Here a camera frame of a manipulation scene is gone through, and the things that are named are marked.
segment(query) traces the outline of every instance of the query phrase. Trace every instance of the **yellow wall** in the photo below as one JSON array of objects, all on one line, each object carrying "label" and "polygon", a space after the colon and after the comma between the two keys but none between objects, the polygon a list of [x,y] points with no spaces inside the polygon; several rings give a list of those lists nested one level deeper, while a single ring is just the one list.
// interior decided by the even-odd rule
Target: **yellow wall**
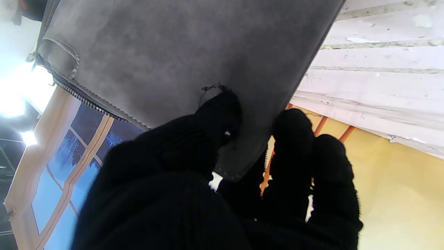
[{"label": "yellow wall", "polygon": [[[320,116],[302,109],[316,129]],[[321,134],[348,125],[328,119]],[[361,250],[444,250],[444,160],[361,129],[344,142],[361,202]]]}]

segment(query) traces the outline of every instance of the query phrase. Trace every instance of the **bag strap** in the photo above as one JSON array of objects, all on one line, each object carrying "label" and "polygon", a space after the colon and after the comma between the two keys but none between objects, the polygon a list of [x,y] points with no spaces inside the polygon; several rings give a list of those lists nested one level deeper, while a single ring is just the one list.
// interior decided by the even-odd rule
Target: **bag strap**
[{"label": "bag strap", "polygon": [[48,2],[46,3],[45,13],[43,14],[42,25],[40,27],[40,33],[37,39],[36,51],[34,52],[34,57],[36,59],[35,65],[37,64],[44,66],[45,62],[43,58],[37,53],[37,51],[39,50],[43,37],[45,36],[46,31],[48,30],[49,24],[51,23],[52,20],[52,16],[56,12],[59,2],[60,0],[48,0]]}]

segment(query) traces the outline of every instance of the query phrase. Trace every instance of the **zipper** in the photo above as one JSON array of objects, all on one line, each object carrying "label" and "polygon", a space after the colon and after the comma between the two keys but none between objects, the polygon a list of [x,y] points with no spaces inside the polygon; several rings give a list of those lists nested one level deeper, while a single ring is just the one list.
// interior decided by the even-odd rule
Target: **zipper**
[{"label": "zipper", "polygon": [[63,90],[65,90],[66,92],[68,92],[71,96],[73,96],[74,98],[76,98],[77,100],[79,100],[80,102],[82,102],[83,104],[85,104],[86,106],[95,109],[96,111],[101,112],[103,115],[107,115],[109,117],[114,118],[115,120],[119,120],[119,121],[124,121],[124,122],[129,122],[126,119],[123,119],[119,116],[116,116],[115,114],[107,111],[106,109],[98,106],[97,104],[95,104],[94,102],[90,101],[89,99],[87,99],[83,94],[79,93],[79,91],[74,90],[73,88],[71,88],[70,86],[68,86],[67,84],[62,83],[61,81],[66,81],[65,79],[63,79],[62,77],[60,77],[57,73],[55,73],[53,70],[50,70],[52,73],[52,76],[54,77],[54,83],[56,85],[58,85],[59,87],[63,88]]}]

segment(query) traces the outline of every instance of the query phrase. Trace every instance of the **gray suede bag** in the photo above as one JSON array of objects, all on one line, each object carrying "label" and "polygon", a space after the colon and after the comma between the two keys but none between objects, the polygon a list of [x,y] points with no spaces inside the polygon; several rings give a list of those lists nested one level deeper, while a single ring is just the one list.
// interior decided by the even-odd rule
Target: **gray suede bag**
[{"label": "gray suede bag", "polygon": [[225,85],[244,124],[215,171],[236,181],[265,150],[343,2],[49,0],[37,61],[75,97],[145,130],[194,113],[202,88]]}]

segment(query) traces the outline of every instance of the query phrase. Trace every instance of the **window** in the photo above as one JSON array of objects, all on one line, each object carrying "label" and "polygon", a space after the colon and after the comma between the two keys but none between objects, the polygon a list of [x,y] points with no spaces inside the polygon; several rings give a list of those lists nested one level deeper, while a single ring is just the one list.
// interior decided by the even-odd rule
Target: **window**
[{"label": "window", "polygon": [[79,163],[84,152],[85,146],[83,146],[74,133],[69,130],[56,154],[48,163],[49,169],[60,186],[63,187],[65,185],[65,180],[77,163]]},{"label": "window", "polygon": [[45,250],[69,250],[74,238],[77,216],[68,205],[45,245]]},{"label": "window", "polygon": [[32,200],[32,210],[36,218],[39,234],[49,221],[54,209],[62,196],[62,190],[51,178],[47,168],[40,175],[36,195]]},{"label": "window", "polygon": [[97,151],[96,155],[100,160],[104,161],[108,151],[119,145],[124,141],[134,140],[138,135],[142,134],[143,130],[139,129],[134,124],[129,122],[114,120],[107,137],[102,143],[102,146]]},{"label": "window", "polygon": [[72,129],[80,136],[80,138],[88,145],[100,122],[103,114],[92,109],[85,104],[81,104],[74,120],[71,123]]},{"label": "window", "polygon": [[99,170],[100,164],[95,159],[92,159],[91,163],[74,184],[71,202],[78,212],[80,212],[80,210],[82,209],[83,203],[85,202],[86,196],[88,195],[88,191],[91,188],[95,177],[99,173]]}]

